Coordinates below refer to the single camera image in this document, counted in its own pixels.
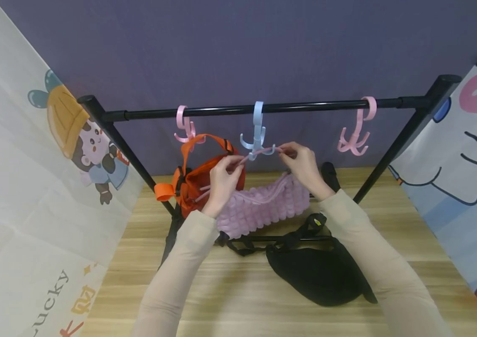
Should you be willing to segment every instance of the purple wall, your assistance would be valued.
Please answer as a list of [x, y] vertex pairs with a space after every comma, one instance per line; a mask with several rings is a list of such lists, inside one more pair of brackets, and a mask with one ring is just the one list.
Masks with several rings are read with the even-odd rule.
[[[473, 0], [0, 0], [0, 6], [74, 95], [94, 94], [107, 110], [422, 95], [438, 74], [465, 75], [477, 60]], [[352, 111], [267, 115], [265, 145], [296, 140], [315, 149], [319, 161], [370, 166], [411, 113], [381, 110], [367, 122], [372, 135], [362, 157], [335, 149], [341, 128], [354, 127]], [[252, 134], [250, 116], [194, 121], [199, 132], [235, 145], [241, 132]], [[170, 174], [180, 163], [174, 120], [117, 128], [150, 173]], [[196, 146], [192, 166], [215, 150]], [[260, 156], [248, 170], [275, 169], [278, 161]]]

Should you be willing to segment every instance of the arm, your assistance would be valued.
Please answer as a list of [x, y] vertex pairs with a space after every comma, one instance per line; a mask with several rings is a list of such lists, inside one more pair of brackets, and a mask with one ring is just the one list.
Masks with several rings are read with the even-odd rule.
[[281, 159], [317, 198], [332, 235], [348, 250], [379, 301], [394, 336], [451, 336], [426, 286], [344, 191], [324, 183], [312, 150], [288, 143]]
[[176, 336], [193, 277], [218, 235], [216, 220], [199, 211], [190, 213], [141, 300], [132, 336]]
[[210, 171], [210, 197], [202, 212], [194, 211], [178, 230], [174, 247], [154, 275], [140, 303], [134, 337], [174, 337], [193, 277], [218, 238], [216, 217], [231, 198], [242, 166], [229, 166], [242, 156], [227, 156]]

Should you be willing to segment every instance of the cartoon girl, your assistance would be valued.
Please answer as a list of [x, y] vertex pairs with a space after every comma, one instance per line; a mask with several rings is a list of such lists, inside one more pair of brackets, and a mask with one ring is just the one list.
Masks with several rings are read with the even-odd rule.
[[79, 168], [85, 186], [94, 184], [100, 204], [109, 205], [113, 198], [109, 184], [117, 190], [122, 187], [129, 161], [51, 70], [45, 75], [45, 86], [47, 92], [29, 91], [30, 104], [47, 109], [50, 131], [62, 154]]

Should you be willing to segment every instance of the rack leg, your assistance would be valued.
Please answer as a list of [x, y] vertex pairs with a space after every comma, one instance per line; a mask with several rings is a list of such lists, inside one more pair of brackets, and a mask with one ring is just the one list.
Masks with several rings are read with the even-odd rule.
[[[117, 145], [117, 147], [124, 153], [124, 156], [128, 158], [132, 166], [139, 172], [140, 176], [145, 180], [147, 185], [154, 191], [154, 186], [156, 186], [156, 181], [150, 176], [148, 171], [145, 169], [143, 164], [140, 163], [139, 158], [135, 155], [132, 149], [129, 147], [128, 143], [122, 138], [122, 135], [118, 132], [112, 122], [104, 122], [102, 116], [105, 113], [105, 110], [101, 106], [100, 102], [96, 97], [89, 95], [83, 96], [77, 100], [85, 110], [90, 114], [90, 116], [100, 125], [103, 131], [109, 136], [109, 138]], [[173, 215], [174, 210], [170, 202], [162, 202], [163, 206], [167, 211]]]
[[165, 248], [163, 249], [163, 255], [161, 256], [160, 266], [165, 262], [165, 259], [167, 259], [167, 256], [169, 256], [169, 253], [175, 246], [178, 230], [182, 227], [184, 220], [180, 205], [175, 205], [175, 216], [171, 217], [171, 226], [169, 226], [169, 232], [167, 233], [167, 237], [165, 237]]
[[455, 89], [454, 85], [461, 82], [461, 80], [461, 77], [457, 75], [440, 75], [437, 77], [431, 88], [429, 88], [429, 91], [426, 93], [426, 98], [430, 101], [429, 106], [422, 109], [416, 109], [415, 113], [412, 115], [403, 130], [401, 130], [394, 143], [392, 143], [388, 151], [384, 154], [380, 162], [373, 169], [372, 173], [355, 195], [354, 201], [356, 203], [362, 201], [367, 192], [373, 187], [392, 160], [395, 159], [399, 151], [405, 146], [405, 143], [409, 140], [412, 134], [414, 134], [422, 121], [426, 119], [429, 114], [434, 113], [440, 108], [441, 104], [444, 103], [444, 100], [447, 99], [447, 97], [451, 95], [453, 89]]

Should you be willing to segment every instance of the hook hanger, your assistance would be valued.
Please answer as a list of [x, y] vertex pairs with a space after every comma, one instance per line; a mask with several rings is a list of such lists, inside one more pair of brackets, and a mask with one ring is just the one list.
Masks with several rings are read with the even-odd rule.
[[[248, 154], [249, 160], [253, 161], [257, 158], [257, 154], [260, 150], [264, 150], [264, 135], [266, 134], [266, 128], [263, 127], [263, 102], [255, 102], [255, 107], [253, 108], [253, 143], [247, 143], [244, 141], [244, 134], [240, 134], [240, 143], [243, 147], [251, 152]], [[272, 145], [272, 149], [269, 152], [262, 152], [264, 155], [271, 155], [275, 152], [275, 144]]]
[[371, 96], [362, 97], [362, 99], [367, 100], [367, 102], [369, 103], [369, 111], [367, 112], [367, 116], [364, 117], [363, 109], [356, 110], [356, 126], [354, 128], [354, 132], [351, 135], [351, 138], [349, 138], [349, 141], [345, 140], [345, 132], [347, 131], [347, 128], [344, 127], [341, 129], [340, 140], [338, 142], [339, 152], [346, 152], [350, 150], [355, 156], [362, 156], [369, 148], [369, 146], [366, 145], [361, 152], [358, 150], [366, 143], [370, 135], [369, 132], [366, 132], [362, 140], [358, 141], [358, 139], [360, 137], [360, 131], [362, 131], [363, 121], [372, 120], [377, 113], [377, 101]]
[[[195, 137], [195, 125], [193, 124], [192, 121], [190, 121], [189, 117], [184, 117], [182, 118], [182, 114], [184, 114], [184, 109], [186, 109], [188, 106], [181, 105], [178, 107], [176, 111], [176, 126], [177, 128], [186, 131], [186, 138], [179, 137], [177, 133], [175, 132], [175, 138], [177, 141], [181, 143], [187, 143], [189, 142], [192, 138]], [[198, 144], [202, 144], [206, 142], [206, 137], [203, 138], [201, 141], [197, 142]], [[190, 152], [193, 152], [193, 148], [195, 145], [193, 145], [190, 149]]]

